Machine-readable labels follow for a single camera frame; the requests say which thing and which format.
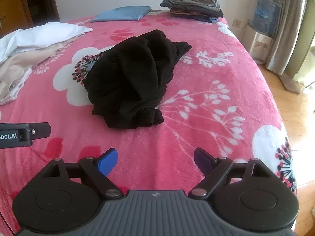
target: wooden floor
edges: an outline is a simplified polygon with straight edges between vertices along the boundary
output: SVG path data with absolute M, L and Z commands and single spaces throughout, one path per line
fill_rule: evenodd
M 299 95 L 288 92 L 275 74 L 263 66 L 259 68 L 273 94 L 289 136 L 300 203 L 295 232 L 303 236 L 315 226 L 311 215 L 315 206 L 315 90 Z

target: gray curtain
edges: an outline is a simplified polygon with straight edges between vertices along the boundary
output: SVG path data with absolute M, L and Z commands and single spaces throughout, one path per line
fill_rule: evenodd
M 305 0 L 275 0 L 280 8 L 275 40 L 266 68 L 278 75 L 284 72 L 293 53 L 299 34 Z

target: bed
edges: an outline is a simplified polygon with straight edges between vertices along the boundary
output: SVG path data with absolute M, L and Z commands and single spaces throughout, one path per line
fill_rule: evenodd
M 230 31 L 217 23 L 173 18 L 153 11 L 136 22 L 71 23 L 93 28 L 33 69 L 16 101 L 0 107 L 0 122 L 48 122 L 49 138 L 0 152 L 0 233 L 19 226 L 12 199 L 51 159 L 77 162 L 111 147 L 119 153 L 109 179 L 128 189 L 184 189 L 202 178 L 193 161 L 196 147 L 235 162 L 257 157 L 295 193 L 287 134 L 270 90 L 253 59 Z M 135 130 L 110 129 L 91 115 L 82 84 L 102 51 L 132 36 L 159 29 L 192 49 L 174 69 L 159 104 L 165 122 Z

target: electrical socket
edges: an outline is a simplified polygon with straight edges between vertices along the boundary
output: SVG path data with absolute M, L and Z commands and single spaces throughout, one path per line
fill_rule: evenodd
M 239 28 L 241 26 L 241 21 L 239 19 L 234 19 L 233 26 Z

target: crumpled black clothing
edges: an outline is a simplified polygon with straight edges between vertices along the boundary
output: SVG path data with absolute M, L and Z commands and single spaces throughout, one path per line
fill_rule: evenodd
M 131 37 L 103 53 L 84 87 L 94 109 L 110 128 L 135 129 L 164 121 L 156 109 L 173 78 L 179 59 L 191 49 L 186 42 L 171 42 L 154 30 Z

